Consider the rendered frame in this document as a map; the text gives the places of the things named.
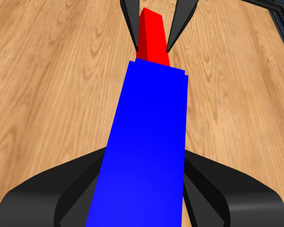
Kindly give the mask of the thin red peg bar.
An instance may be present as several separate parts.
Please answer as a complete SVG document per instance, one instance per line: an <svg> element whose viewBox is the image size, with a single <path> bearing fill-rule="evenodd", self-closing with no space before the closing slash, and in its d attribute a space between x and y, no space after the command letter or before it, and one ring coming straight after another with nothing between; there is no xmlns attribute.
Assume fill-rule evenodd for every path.
<svg viewBox="0 0 284 227"><path fill-rule="evenodd" d="M162 15L143 8L139 16L138 51L136 58L169 66L169 55Z"/></svg>

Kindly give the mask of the blue hollow socket block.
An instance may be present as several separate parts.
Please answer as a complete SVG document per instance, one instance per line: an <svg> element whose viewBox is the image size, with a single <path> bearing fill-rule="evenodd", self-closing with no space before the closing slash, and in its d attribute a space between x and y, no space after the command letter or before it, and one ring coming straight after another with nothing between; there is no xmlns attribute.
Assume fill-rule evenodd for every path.
<svg viewBox="0 0 284 227"><path fill-rule="evenodd" d="M181 227L188 77L130 61L85 227Z"/></svg>

